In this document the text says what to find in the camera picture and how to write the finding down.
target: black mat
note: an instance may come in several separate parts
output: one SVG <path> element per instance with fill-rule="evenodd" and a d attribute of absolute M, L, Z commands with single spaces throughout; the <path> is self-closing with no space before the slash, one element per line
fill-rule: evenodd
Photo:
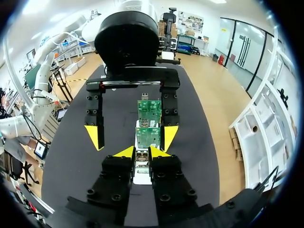
<path fill-rule="evenodd" d="M 198 193 L 197 203 L 217 207 L 219 166 L 199 98 L 182 67 L 162 66 L 176 68 L 181 83 L 177 91 L 181 125 L 168 153 L 181 159 L 183 172 Z M 100 66 L 91 78 L 103 74 Z M 105 156 L 134 145 L 137 100 L 142 93 L 148 93 L 149 99 L 160 98 L 157 85 L 107 90 L 103 106 L 105 148 L 97 152 L 84 127 L 86 87 L 81 88 L 57 130 L 43 172 L 42 199 L 54 210 L 65 206 L 68 196 L 85 201 L 86 190 L 98 177 Z M 125 225 L 157 225 L 151 186 L 132 186 Z"/>

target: glass wall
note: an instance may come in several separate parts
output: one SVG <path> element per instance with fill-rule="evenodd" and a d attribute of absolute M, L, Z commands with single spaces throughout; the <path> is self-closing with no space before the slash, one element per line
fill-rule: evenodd
<path fill-rule="evenodd" d="M 217 56 L 224 55 L 224 63 L 231 46 L 234 23 L 234 20 L 221 19 L 215 54 L 217 54 Z"/>
<path fill-rule="evenodd" d="M 271 58 L 273 46 L 274 46 L 273 42 L 274 42 L 274 37 L 267 34 L 266 35 L 266 45 L 265 45 L 265 50 L 264 50 L 263 57 L 261 60 L 261 64 L 258 68 L 258 71 L 252 82 L 252 85 L 248 89 L 248 93 L 250 96 L 253 96 L 256 93 L 258 87 L 260 86 L 260 84 L 265 76 L 265 73 L 266 73 L 268 65 L 269 65 L 269 60 Z M 281 42 L 278 43 L 278 46 L 279 46 L 279 49 L 284 51 L 283 45 Z M 283 64 L 283 62 L 282 62 L 281 55 L 276 55 L 274 66 L 277 66 L 277 67 L 273 67 L 273 69 L 270 73 L 270 78 L 271 78 L 270 82 L 272 84 L 275 82 L 277 75 L 279 74 L 279 72 L 282 68 L 282 64 Z"/>
<path fill-rule="evenodd" d="M 226 65 L 228 71 L 247 89 L 262 56 L 265 32 L 246 23 L 237 22 L 234 41 Z"/>

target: white wall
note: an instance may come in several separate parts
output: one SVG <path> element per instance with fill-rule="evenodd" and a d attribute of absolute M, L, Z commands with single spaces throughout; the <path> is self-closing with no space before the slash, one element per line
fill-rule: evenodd
<path fill-rule="evenodd" d="M 283 65 L 280 75 L 275 83 L 275 88 L 284 89 L 284 95 L 288 96 L 287 104 L 288 111 L 294 120 L 294 124 L 297 126 L 299 131 L 300 121 L 300 83 L 299 79 L 295 77 L 289 69 Z"/>

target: green circuit board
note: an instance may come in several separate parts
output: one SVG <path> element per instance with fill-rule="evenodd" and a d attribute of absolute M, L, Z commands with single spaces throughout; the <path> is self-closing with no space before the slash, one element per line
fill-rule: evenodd
<path fill-rule="evenodd" d="M 161 122 L 162 102 L 156 100 L 137 101 L 138 119 L 140 124 L 146 123 L 146 127 L 156 127 Z"/>
<path fill-rule="evenodd" d="M 137 127 L 136 138 L 138 148 L 148 148 L 150 145 L 158 147 L 161 143 L 161 129 L 159 127 Z"/>

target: poster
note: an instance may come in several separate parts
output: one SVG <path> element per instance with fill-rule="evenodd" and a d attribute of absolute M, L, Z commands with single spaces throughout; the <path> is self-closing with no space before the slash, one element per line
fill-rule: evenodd
<path fill-rule="evenodd" d="M 203 18 L 182 11 L 178 13 L 178 26 L 183 30 L 192 30 L 201 33 L 203 24 Z"/>

